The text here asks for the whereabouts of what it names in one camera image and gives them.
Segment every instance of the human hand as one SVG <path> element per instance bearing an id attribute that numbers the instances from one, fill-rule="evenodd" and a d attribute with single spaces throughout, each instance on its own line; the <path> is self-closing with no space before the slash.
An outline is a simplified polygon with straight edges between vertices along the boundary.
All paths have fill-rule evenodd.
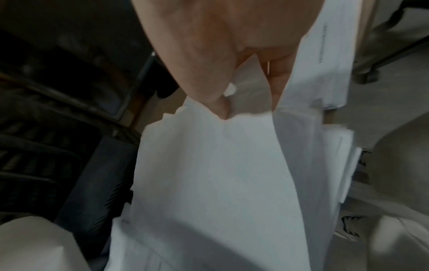
<path id="1" fill-rule="evenodd" d="M 234 70 L 257 54 L 273 110 L 301 38 L 323 0 L 132 0 L 157 54 L 183 91 L 221 119 Z"/>

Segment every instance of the pile of paper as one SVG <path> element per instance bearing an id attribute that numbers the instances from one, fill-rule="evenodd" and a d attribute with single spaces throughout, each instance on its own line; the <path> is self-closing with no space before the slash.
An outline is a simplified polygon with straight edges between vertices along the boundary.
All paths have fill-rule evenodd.
<path id="1" fill-rule="evenodd" d="M 359 6 L 325 1 L 274 112 L 254 55 L 226 90 L 232 119 L 188 98 L 146 127 L 108 271 L 323 269 L 360 149 L 322 109 L 345 104 Z"/>

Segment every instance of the pants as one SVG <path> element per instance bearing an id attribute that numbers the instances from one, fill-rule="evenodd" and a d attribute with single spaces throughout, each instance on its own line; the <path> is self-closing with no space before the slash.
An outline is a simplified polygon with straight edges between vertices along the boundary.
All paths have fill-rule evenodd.
<path id="1" fill-rule="evenodd" d="M 376 192 L 429 216 L 429 113 L 374 147 L 367 165 Z M 369 271 L 429 270 L 429 231 L 399 217 L 364 217 L 351 227 L 366 244 Z"/>
<path id="2" fill-rule="evenodd" d="M 429 231 L 398 217 L 363 217 L 348 229 L 366 246 L 367 271 L 429 270 Z"/>

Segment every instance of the chair wheel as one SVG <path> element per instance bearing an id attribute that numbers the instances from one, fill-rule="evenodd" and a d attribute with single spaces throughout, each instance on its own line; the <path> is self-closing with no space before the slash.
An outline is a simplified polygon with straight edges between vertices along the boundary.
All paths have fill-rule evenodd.
<path id="1" fill-rule="evenodd" d="M 403 9 L 399 9 L 399 10 L 393 12 L 392 15 L 390 16 L 389 20 L 385 23 L 385 28 L 390 29 L 390 28 L 394 27 L 395 25 L 397 25 L 401 21 L 402 16 L 404 16 L 404 10 Z"/>
<path id="2" fill-rule="evenodd" d="M 380 74 L 379 71 L 369 71 L 365 73 L 363 75 L 363 83 L 368 84 L 368 83 L 377 82 L 379 79 L 379 74 Z"/>

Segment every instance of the shoelace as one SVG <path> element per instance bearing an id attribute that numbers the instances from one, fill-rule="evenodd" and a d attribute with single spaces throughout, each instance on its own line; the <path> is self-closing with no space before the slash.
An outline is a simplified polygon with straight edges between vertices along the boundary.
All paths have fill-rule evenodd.
<path id="1" fill-rule="evenodd" d="M 352 220 L 352 219 L 354 219 L 354 220 L 359 220 L 359 219 L 361 219 L 361 218 L 362 218 L 362 217 L 349 217 L 349 216 L 347 216 L 347 217 L 342 217 L 342 218 L 341 218 L 341 221 L 343 222 L 343 230 L 344 230 L 346 233 L 350 234 L 350 235 L 360 237 L 360 236 L 359 236 L 359 234 L 349 231 L 349 230 L 347 229 L 347 227 L 346 227 L 346 223 L 345 223 L 345 222 L 346 222 L 346 221 L 348 221 L 348 220 Z"/>

